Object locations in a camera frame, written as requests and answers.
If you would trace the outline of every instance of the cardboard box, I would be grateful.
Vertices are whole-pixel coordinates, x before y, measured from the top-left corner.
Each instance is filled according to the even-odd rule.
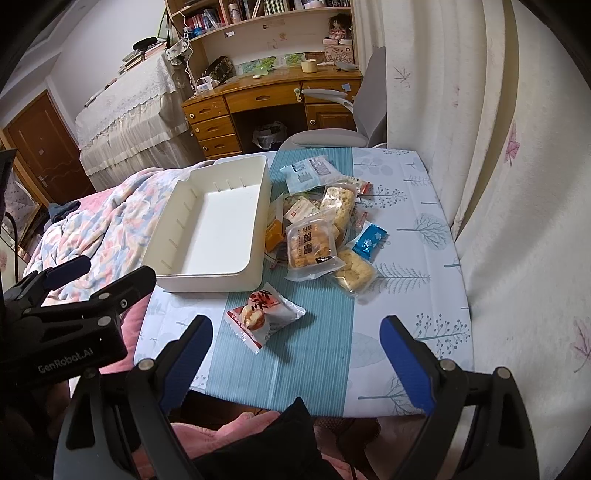
[[[331,45],[324,49],[326,61],[344,61],[355,63],[353,57],[353,45]]]

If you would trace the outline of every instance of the blue candy wrapper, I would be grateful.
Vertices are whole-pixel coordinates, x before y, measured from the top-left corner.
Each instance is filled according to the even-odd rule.
[[[371,256],[378,243],[382,241],[388,232],[373,223],[365,222],[361,233],[351,240],[347,247],[358,254],[361,258],[371,262]]]

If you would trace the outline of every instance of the cable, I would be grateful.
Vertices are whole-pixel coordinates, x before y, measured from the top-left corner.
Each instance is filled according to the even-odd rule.
[[[14,281],[18,282],[18,232],[17,223],[14,221],[14,217],[10,213],[5,212],[4,216],[8,218],[12,224],[12,231],[14,232]]]

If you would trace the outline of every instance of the wooden door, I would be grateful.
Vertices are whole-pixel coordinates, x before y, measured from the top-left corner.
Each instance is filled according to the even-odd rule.
[[[353,114],[338,103],[313,103],[306,105],[308,130],[316,128],[345,128],[354,130]]]
[[[95,192],[80,163],[80,152],[47,91],[27,105],[5,130],[32,176],[59,204]]]

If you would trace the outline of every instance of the chair armrest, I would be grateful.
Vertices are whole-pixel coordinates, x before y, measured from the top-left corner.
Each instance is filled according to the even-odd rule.
[[[327,102],[334,102],[343,105],[349,112],[353,113],[353,104],[345,100],[347,94],[344,92],[337,92],[336,90],[324,90],[320,88],[307,88],[301,91],[304,95],[309,95],[312,98],[319,98]]]

